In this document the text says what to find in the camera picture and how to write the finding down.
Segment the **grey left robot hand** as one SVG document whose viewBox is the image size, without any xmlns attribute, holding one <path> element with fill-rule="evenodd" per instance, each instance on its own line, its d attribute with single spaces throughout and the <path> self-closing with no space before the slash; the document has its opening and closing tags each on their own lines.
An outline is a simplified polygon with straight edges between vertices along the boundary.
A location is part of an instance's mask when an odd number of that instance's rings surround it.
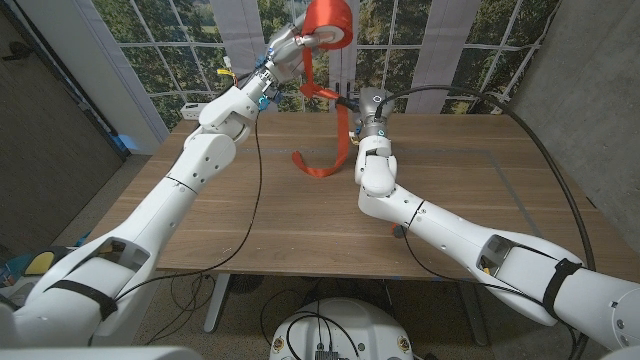
<svg viewBox="0 0 640 360">
<path fill-rule="evenodd" d="M 339 41 L 346 39 L 346 31 L 333 25 L 322 25 L 310 34 L 303 35 L 302 28 L 306 18 L 307 14 L 303 13 L 270 40 L 266 68 L 279 84 L 288 82 L 303 72 L 304 50 L 337 45 Z"/>
</svg>

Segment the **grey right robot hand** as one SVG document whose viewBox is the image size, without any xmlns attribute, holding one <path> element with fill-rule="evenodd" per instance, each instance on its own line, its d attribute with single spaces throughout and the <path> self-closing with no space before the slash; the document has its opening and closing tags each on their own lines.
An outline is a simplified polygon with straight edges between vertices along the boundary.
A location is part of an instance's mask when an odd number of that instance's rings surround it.
<svg viewBox="0 0 640 360">
<path fill-rule="evenodd" d="M 380 88 L 364 87 L 360 89 L 358 98 L 358 110 L 354 112 L 354 124 L 360 129 L 359 136 L 387 136 L 387 122 L 394 109 L 394 101 L 387 102 L 377 116 L 376 111 L 379 105 L 391 93 Z"/>
</svg>

